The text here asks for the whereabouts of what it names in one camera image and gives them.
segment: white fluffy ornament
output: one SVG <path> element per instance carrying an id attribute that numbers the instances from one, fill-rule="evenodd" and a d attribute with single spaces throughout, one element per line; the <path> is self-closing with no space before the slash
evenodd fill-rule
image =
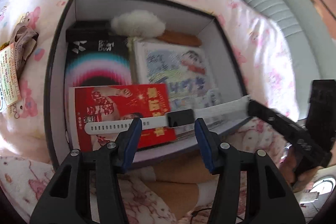
<path id="1" fill-rule="evenodd" d="M 118 35 L 144 38 L 158 37 L 166 28 L 165 23 L 146 10 L 134 10 L 115 17 L 111 26 Z"/>

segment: brown wooden stick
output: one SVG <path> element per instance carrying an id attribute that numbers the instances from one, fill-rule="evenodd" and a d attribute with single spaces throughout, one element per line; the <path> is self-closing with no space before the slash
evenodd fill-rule
<path id="1" fill-rule="evenodd" d="M 165 32 L 161 36 L 157 37 L 157 39 L 167 43 L 184 46 L 199 47 L 202 45 L 202 41 L 194 35 L 168 30 L 165 30 Z"/>

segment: gray cushion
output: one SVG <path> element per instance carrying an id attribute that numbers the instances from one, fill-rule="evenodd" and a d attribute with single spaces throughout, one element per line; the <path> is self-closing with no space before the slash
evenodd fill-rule
<path id="1" fill-rule="evenodd" d="M 284 0 L 308 38 L 321 78 L 336 78 L 336 47 L 310 0 Z"/>
<path id="2" fill-rule="evenodd" d="M 284 0 L 244 1 L 258 12 L 271 18 L 281 28 L 293 59 L 296 99 L 300 109 L 299 118 L 305 118 L 308 110 L 311 81 L 320 78 L 315 57 L 305 33 Z"/>

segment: red book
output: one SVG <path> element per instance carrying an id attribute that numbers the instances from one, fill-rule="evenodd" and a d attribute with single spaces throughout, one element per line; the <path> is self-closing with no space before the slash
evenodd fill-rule
<path id="1" fill-rule="evenodd" d="M 165 84 L 84 86 L 69 88 L 70 136 L 73 148 L 97 150 L 118 134 L 89 135 L 88 122 L 162 116 L 170 111 Z M 142 131 L 138 148 L 175 140 L 172 128 Z"/>

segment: tag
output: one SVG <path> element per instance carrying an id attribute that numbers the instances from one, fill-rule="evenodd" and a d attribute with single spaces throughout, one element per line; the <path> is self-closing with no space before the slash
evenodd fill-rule
<path id="1" fill-rule="evenodd" d="M 5 102 L 5 97 L 2 92 L 1 79 L 0 79 L 0 113 L 3 112 L 6 108 L 7 108 L 7 105 Z"/>
<path id="2" fill-rule="evenodd" d="M 16 77 L 14 43 L 0 51 L 0 81 L 1 81 L 1 97 L 4 102 L 1 102 L 1 110 L 4 103 L 6 107 L 21 100 L 21 94 Z"/>

